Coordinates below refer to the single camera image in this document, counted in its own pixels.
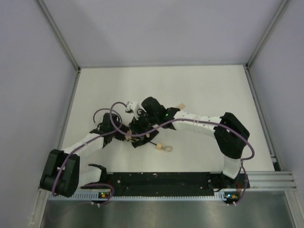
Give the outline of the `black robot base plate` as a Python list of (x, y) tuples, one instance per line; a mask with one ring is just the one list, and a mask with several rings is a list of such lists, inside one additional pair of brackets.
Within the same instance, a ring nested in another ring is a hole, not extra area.
[(116, 197), (212, 196), (216, 190), (250, 187), (243, 173), (232, 180), (218, 172), (113, 172), (101, 183), (111, 185)]

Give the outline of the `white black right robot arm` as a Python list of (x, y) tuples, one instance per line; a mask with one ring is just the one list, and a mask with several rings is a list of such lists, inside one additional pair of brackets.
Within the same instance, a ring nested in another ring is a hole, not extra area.
[(178, 107), (165, 108), (155, 98), (148, 97), (141, 104), (128, 102), (126, 112), (133, 114), (129, 123), (133, 147), (150, 143), (159, 133), (156, 129), (191, 131), (214, 138), (224, 155), (224, 166), (221, 172), (222, 187), (236, 182), (241, 169), (241, 157), (250, 133), (232, 114), (212, 117), (191, 114)]

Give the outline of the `beige and black folding umbrella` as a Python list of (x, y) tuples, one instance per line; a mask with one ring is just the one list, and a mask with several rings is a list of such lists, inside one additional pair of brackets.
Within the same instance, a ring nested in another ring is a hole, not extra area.
[(129, 123), (129, 132), (137, 135), (129, 138), (132, 146), (137, 148), (151, 143), (159, 133), (155, 126), (173, 119), (173, 116), (183, 108), (185, 108), (183, 103), (166, 109), (152, 97), (144, 100), (142, 106), (136, 110), (138, 117), (134, 117)]

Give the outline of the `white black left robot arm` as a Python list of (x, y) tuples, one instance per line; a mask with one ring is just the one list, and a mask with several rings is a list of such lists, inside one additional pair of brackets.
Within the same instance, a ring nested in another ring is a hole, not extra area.
[(105, 182), (106, 168), (89, 163), (87, 159), (103, 149), (112, 139), (125, 140), (114, 128), (110, 114), (103, 115), (102, 122), (79, 142), (63, 150), (53, 149), (47, 158), (39, 187), (54, 195), (71, 197), (78, 188)]

